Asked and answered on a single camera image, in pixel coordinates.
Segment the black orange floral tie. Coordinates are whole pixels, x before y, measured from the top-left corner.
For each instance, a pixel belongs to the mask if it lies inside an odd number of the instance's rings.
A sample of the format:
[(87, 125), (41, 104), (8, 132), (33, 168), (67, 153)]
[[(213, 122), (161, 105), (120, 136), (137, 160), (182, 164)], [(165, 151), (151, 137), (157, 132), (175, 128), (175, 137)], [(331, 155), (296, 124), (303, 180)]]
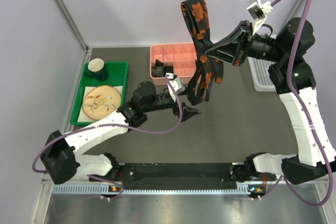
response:
[(185, 0), (181, 11), (196, 52), (196, 70), (188, 82), (187, 98), (192, 105), (209, 101), (213, 83), (221, 83), (224, 77), (222, 61), (205, 55), (213, 47), (204, 0)]

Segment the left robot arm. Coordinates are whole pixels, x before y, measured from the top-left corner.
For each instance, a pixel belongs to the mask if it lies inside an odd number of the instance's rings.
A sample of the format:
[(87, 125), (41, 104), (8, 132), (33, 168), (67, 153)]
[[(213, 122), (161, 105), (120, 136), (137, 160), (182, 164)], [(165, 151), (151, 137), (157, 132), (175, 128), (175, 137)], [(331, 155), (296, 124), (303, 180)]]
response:
[(66, 183), (76, 176), (116, 179), (120, 165), (112, 154), (87, 155), (86, 152), (112, 137), (139, 131), (148, 119), (148, 112), (170, 109), (179, 122), (200, 114), (200, 110), (188, 107), (177, 98), (185, 89), (179, 79), (169, 81), (167, 88), (168, 93), (157, 94), (152, 82), (141, 82), (132, 99), (104, 119), (76, 131), (51, 133), (38, 156), (54, 184)]

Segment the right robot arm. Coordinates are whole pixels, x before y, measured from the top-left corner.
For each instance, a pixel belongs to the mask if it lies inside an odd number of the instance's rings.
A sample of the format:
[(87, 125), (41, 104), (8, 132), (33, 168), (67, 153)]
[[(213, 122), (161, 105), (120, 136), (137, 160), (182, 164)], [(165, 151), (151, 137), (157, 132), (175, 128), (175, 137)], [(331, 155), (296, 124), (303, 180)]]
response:
[[(251, 23), (241, 21), (230, 35), (205, 52), (206, 56), (233, 66), (242, 65), (248, 57), (271, 62), (268, 74), (289, 114), (298, 153), (258, 153), (249, 156), (247, 161), (250, 163), (245, 166), (245, 174), (252, 180), (266, 172), (282, 175), (292, 184), (298, 185), (325, 176), (328, 173), (327, 165), (335, 172), (335, 149), (319, 111), (316, 81), (311, 67), (303, 58), (315, 43), (313, 26), (307, 20), (299, 38), (292, 73), (287, 73), (299, 23), (299, 17), (290, 19), (280, 33), (272, 38), (269, 35), (253, 35)], [(291, 76), (291, 83), (298, 96), (290, 90), (288, 76)]]

